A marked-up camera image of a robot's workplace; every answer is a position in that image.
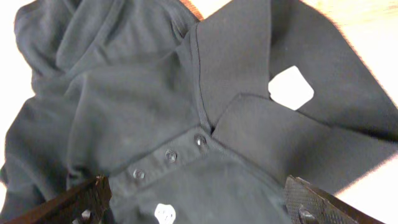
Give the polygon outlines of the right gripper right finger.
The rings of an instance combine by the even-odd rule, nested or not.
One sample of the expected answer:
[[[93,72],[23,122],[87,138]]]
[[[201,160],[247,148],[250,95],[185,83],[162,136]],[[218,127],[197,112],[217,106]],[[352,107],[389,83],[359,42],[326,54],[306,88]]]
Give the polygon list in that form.
[[[288,176],[285,203],[296,224],[383,224],[309,182]]]

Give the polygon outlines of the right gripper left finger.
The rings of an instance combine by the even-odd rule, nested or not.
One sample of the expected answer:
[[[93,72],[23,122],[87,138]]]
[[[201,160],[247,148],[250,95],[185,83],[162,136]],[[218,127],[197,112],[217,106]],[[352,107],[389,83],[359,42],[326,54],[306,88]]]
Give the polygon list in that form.
[[[106,176],[96,176],[6,224],[99,224],[109,209],[111,189]]]

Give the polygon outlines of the black polo shirt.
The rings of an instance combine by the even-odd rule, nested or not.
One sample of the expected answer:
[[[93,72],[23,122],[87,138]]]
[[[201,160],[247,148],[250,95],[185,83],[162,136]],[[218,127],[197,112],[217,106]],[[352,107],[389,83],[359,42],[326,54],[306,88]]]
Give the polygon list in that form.
[[[397,152],[397,108],[301,1],[34,1],[35,95],[6,135],[1,221],[97,175],[106,223],[290,223],[290,175],[335,193]]]

